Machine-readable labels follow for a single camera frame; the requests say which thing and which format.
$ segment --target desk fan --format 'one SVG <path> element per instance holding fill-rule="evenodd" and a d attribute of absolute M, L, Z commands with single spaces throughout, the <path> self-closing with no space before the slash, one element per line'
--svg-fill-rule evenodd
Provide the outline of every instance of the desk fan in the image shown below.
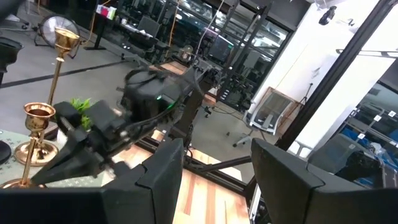
<path fill-rule="evenodd" d="M 73 20 L 60 15 L 50 15 L 45 17 L 38 25 L 38 28 L 36 30 L 36 36 L 34 39 L 35 45 L 55 47 L 56 27 L 72 31 L 74 34 L 80 36 L 80 30 Z M 46 44 L 38 44 L 37 37 L 43 38 Z M 73 55 L 68 54 L 68 56 L 72 59 L 75 58 L 78 50 L 79 45 L 76 48 L 75 53 Z"/>

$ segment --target floor stripe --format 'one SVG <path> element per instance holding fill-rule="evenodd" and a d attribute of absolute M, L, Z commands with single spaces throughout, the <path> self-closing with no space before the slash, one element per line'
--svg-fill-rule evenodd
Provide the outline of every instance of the floor stripe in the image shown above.
<path fill-rule="evenodd" d="M 104 65 L 97 65 L 97 66 L 93 66 L 93 67 L 81 68 L 81 69 L 76 69 L 76 70 L 72 70 L 72 71 L 68 71 L 68 72 L 62 72 L 62 73 L 60 73 L 60 77 L 67 76 L 67 75 L 73 75 L 73 74 L 85 72 L 85 71 L 88 71 L 88 70 L 95 70 L 95 69 L 99 69 L 99 68 L 110 67 L 110 66 L 113 66 L 113 65 L 119 65 L 119 64 L 125 63 L 125 62 L 128 62 L 128 61 L 127 60 L 121 60 L 119 62 L 107 63 L 107 64 L 104 64 Z M 18 81 L 14 81 L 14 82 L 7 82 L 7 83 L 1 84 L 0 88 L 8 88 L 8 87 L 24 85 L 24 84 L 33 83 L 33 82 L 39 82 L 39 81 L 43 81 L 43 80 L 52 79 L 53 77 L 54 77 L 54 74 L 52 74 L 52 75 L 44 75 L 44 76 L 35 77 L 35 78 L 27 78 L 25 80 L 18 80 Z"/>

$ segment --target black monitor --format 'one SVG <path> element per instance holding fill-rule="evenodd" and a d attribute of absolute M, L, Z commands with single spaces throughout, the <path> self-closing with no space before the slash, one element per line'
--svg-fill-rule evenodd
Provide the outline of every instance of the black monitor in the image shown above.
<path fill-rule="evenodd" d="M 214 44 L 210 47 L 208 55 L 225 63 L 234 45 L 222 36 L 217 36 Z"/>

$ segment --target security camera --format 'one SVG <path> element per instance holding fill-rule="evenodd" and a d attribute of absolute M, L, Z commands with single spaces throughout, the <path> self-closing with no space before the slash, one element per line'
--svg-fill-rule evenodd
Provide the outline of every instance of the security camera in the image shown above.
<path fill-rule="evenodd" d="M 336 6 L 330 7 L 329 10 L 325 12 L 324 15 L 321 17 L 321 19 L 319 20 L 319 24 L 323 26 L 327 25 L 335 16 L 336 9 L 337 9 Z"/>

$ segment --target gold candlestick holder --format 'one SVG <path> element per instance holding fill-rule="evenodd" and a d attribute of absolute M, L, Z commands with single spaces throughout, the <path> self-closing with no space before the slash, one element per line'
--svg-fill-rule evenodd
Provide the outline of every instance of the gold candlestick holder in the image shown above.
<path fill-rule="evenodd" d="M 16 157 L 18 155 L 25 156 L 26 163 L 24 173 L 21 179 L 14 179 L 7 181 L 6 183 L 0 185 L 0 188 L 30 188 L 30 187 L 45 187 L 44 185 L 36 186 L 29 179 L 29 170 L 32 165 L 32 158 L 34 155 L 34 150 L 38 141 L 40 139 L 40 133 L 49 126 L 50 117 L 55 114 L 54 107 L 46 103 L 28 103 L 24 106 L 24 111 L 26 113 L 25 127 L 31 131 L 30 141 L 28 145 L 25 146 L 27 155 L 21 155 L 23 152 L 16 152 Z"/>
<path fill-rule="evenodd" d="M 65 61 L 64 58 L 71 50 L 79 44 L 79 36 L 67 29 L 55 28 L 55 50 L 58 52 L 57 66 L 55 67 L 54 77 L 51 83 L 50 94 L 47 100 L 48 105 L 52 105 L 55 89 L 57 87 L 58 78 L 60 76 L 61 65 Z M 28 145 L 25 142 L 16 148 L 15 158 L 18 162 L 25 164 L 28 157 Z M 39 140 L 35 145 L 32 156 L 32 166 L 44 166 L 50 162 L 58 154 L 58 148 L 44 141 L 44 130 L 39 133 Z"/>

